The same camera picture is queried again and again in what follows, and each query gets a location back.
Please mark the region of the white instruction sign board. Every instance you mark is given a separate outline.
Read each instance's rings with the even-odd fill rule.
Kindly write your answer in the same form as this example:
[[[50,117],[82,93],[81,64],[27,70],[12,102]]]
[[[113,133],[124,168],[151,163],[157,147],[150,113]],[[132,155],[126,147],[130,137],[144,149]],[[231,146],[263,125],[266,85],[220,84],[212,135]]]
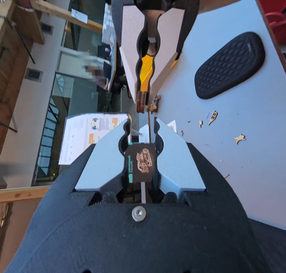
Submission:
[[[84,113],[68,116],[65,120],[59,165],[70,165],[91,144],[131,116],[127,113]]]

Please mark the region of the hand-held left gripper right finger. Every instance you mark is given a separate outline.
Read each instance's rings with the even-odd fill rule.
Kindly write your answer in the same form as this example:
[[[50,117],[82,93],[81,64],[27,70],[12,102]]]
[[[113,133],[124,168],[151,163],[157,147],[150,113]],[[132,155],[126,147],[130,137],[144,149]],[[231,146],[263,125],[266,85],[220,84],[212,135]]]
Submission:
[[[151,187],[152,203],[191,203],[190,194],[204,192],[206,186],[188,143],[174,130],[154,118],[156,159]]]

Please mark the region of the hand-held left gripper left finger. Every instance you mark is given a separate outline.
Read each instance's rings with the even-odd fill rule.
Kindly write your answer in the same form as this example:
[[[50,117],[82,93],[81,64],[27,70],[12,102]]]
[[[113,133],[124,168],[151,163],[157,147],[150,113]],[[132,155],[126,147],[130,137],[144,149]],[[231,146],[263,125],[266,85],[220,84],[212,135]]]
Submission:
[[[95,144],[75,186],[77,192],[113,192],[119,194],[120,201],[124,199],[129,186],[125,152],[130,131],[131,120],[127,118]]]

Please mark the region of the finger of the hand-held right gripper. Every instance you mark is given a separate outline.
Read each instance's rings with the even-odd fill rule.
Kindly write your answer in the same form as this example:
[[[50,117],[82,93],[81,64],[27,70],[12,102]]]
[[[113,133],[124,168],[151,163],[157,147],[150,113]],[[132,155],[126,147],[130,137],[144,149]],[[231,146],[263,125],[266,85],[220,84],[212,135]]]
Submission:
[[[157,18],[155,29],[157,50],[153,58],[147,105],[159,93],[178,55],[177,45],[183,18],[184,10],[178,8],[171,8]]]
[[[146,103],[147,93],[140,90],[140,72],[142,68],[142,45],[147,37],[145,14],[136,4],[124,5],[120,54],[134,103],[137,103],[137,98],[141,104]]]

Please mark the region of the black wrist rest pad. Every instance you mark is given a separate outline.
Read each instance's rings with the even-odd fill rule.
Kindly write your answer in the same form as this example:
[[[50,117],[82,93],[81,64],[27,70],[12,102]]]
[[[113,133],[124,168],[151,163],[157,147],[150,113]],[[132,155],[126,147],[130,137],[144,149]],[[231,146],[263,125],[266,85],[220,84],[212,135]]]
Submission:
[[[260,70],[265,57],[265,48],[257,33],[238,35],[198,68],[194,78],[197,96],[211,99],[245,82]]]

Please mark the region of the grey background work table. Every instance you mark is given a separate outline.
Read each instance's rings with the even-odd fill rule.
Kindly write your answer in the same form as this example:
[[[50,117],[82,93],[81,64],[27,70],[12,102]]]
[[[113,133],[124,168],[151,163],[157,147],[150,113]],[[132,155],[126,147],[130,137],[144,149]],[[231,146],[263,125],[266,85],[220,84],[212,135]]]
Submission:
[[[105,3],[104,9],[104,19],[103,19],[103,29],[102,29],[102,43],[110,45],[111,54],[110,64],[111,64],[111,75],[108,83],[108,92],[111,91],[113,85],[113,80],[116,74],[116,64],[117,64],[117,37],[115,34],[114,24],[111,14],[111,5]]]

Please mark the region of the assembled wooden model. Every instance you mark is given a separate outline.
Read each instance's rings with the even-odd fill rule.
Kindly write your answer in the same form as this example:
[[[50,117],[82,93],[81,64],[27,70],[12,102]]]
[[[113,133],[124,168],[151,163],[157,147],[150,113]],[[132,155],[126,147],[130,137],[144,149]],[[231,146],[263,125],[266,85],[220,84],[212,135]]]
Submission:
[[[161,99],[160,95],[156,95],[149,105],[146,106],[146,111],[151,114],[158,112],[158,104]]]

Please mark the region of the red plastic object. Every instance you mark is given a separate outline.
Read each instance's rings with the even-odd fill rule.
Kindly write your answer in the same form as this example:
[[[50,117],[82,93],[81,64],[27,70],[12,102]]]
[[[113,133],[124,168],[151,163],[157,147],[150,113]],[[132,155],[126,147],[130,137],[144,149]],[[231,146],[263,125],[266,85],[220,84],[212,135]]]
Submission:
[[[280,45],[286,44],[286,0],[259,0],[269,27]]]

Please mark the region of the black model kit box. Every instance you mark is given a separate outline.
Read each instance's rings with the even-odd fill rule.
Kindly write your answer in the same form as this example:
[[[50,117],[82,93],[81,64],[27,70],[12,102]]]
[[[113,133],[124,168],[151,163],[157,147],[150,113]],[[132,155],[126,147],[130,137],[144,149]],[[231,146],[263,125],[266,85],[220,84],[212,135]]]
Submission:
[[[151,182],[157,159],[155,145],[152,143],[129,143],[125,151],[127,173],[130,183]]]

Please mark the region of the yellow plastic bin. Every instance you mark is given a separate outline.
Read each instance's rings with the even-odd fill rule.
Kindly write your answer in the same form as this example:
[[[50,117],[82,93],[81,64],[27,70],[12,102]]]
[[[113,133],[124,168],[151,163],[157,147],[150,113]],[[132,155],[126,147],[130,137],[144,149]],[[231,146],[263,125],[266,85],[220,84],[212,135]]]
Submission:
[[[169,76],[169,73],[172,72],[172,69],[177,64],[179,58],[181,56],[181,52],[174,59],[170,68],[166,68],[162,74],[159,75],[158,80],[154,81],[154,84],[150,82],[153,75],[153,59],[154,56],[146,54],[141,60],[142,66],[138,72],[139,80],[134,83],[134,93],[138,91],[147,92],[148,94],[157,95],[160,88],[164,84],[166,78]]]

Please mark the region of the round wooden wheel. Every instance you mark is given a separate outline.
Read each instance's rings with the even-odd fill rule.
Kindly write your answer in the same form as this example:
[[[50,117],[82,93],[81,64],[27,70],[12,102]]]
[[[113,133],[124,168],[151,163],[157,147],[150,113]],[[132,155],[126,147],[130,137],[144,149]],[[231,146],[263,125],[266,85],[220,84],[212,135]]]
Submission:
[[[136,96],[136,112],[144,113],[146,105],[147,92],[138,91]]]

